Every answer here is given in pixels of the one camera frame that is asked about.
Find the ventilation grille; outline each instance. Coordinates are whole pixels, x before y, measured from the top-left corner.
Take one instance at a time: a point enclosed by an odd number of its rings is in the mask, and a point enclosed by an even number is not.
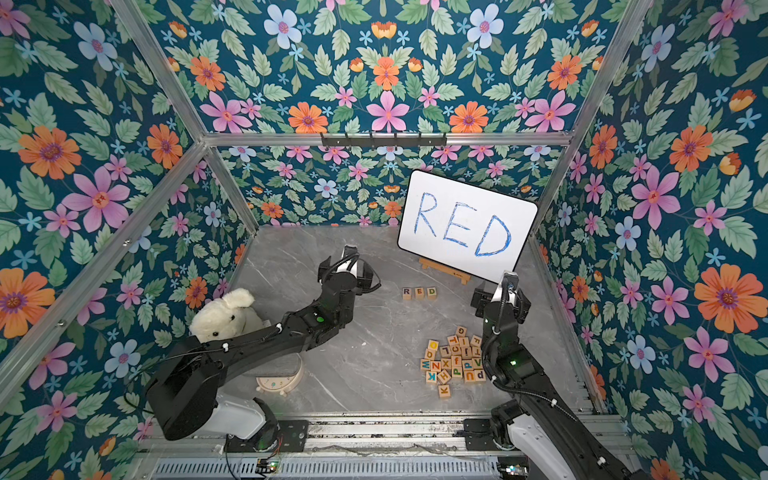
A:
[[[238,478],[260,478],[254,473],[258,458],[230,458]],[[496,462],[446,457],[418,458],[284,458],[280,470],[270,478],[359,478],[398,476],[424,478],[497,478]],[[224,458],[166,458],[161,460],[152,478],[230,477]]]

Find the whiteboard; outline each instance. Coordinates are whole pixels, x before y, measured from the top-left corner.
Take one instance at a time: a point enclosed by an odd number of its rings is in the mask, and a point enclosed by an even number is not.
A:
[[[397,243],[498,283],[515,269],[537,210],[530,201],[415,170]]]

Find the pile of letter blocks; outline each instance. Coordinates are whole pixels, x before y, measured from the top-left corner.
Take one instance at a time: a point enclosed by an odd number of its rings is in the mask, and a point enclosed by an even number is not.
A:
[[[421,359],[422,371],[427,384],[436,384],[441,399],[451,398],[452,379],[464,379],[465,383],[485,381],[482,368],[482,338],[467,338],[467,329],[460,326],[456,334],[448,337],[448,345],[440,346],[437,340],[429,340],[427,351]]]

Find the teddy bear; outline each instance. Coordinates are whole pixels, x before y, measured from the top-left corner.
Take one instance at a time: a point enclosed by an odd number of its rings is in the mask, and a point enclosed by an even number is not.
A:
[[[244,288],[232,290],[197,312],[190,324],[190,333],[200,343],[230,339],[263,328],[261,318],[251,308],[253,295]]]

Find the gray marble floor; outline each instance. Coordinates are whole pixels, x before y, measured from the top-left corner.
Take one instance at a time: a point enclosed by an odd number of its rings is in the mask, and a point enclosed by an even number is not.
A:
[[[485,410],[509,400],[488,383],[451,382],[452,397],[442,400],[434,385],[426,385],[419,359],[427,340],[445,342],[457,325],[481,333],[480,319],[469,306],[473,289],[482,280],[463,286],[459,279],[435,270],[422,270],[419,258],[397,247],[394,227],[262,228],[233,287],[245,287],[256,297],[254,308],[264,319],[279,321],[319,294],[320,261],[338,260],[345,244],[357,245],[361,257],[382,277],[382,287],[357,297],[355,319],[325,345],[302,353],[305,376],[282,398],[261,394],[275,413],[369,412],[402,410]],[[565,401],[583,404],[577,382],[548,304],[544,286],[534,271],[533,253],[526,248],[518,263],[521,287],[533,306],[521,327],[523,343],[548,374]],[[405,286],[437,286],[438,299],[402,300]],[[225,389],[253,397],[253,378],[241,376]]]

